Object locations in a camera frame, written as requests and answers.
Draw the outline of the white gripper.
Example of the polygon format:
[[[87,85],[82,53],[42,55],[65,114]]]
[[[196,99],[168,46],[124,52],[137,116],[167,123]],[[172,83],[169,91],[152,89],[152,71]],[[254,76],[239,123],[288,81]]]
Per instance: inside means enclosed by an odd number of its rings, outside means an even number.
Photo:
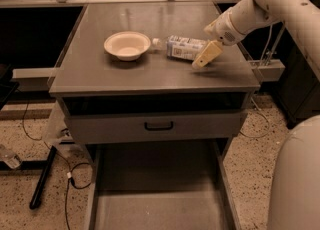
[[[204,28],[204,32],[213,39],[208,41],[192,63],[194,69],[200,69],[213,61],[223,52],[222,43],[226,46],[242,41],[247,35],[246,12],[231,7],[215,21]]]

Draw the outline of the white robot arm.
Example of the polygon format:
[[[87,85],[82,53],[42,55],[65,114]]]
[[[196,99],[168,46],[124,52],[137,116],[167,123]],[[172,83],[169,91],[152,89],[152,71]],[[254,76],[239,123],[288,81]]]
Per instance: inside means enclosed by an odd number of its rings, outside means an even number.
[[[310,0],[241,0],[205,27],[213,37],[193,61],[202,68],[223,46],[282,22],[314,72],[320,68],[320,10]],[[276,159],[267,230],[320,230],[320,116],[294,127]]]

